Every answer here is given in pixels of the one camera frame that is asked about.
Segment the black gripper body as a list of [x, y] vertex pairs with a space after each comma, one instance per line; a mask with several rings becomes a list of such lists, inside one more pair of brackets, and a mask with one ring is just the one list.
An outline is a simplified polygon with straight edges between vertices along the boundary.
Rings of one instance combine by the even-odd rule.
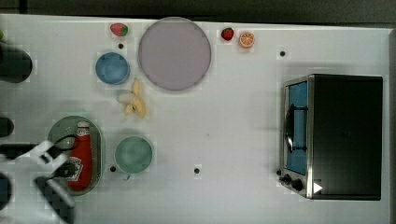
[[59, 156], [65, 156], [66, 161], [63, 162], [54, 172], [53, 177], [72, 178], [78, 171], [77, 162], [70, 157], [72, 148], [51, 147], [49, 154], [53, 159]]

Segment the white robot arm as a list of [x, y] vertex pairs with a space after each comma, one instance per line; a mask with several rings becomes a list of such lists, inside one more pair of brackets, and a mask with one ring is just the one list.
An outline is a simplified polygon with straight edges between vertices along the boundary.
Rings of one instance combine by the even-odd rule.
[[1, 224], [74, 224], [75, 203], [55, 177], [67, 156], [51, 141], [1, 146]]

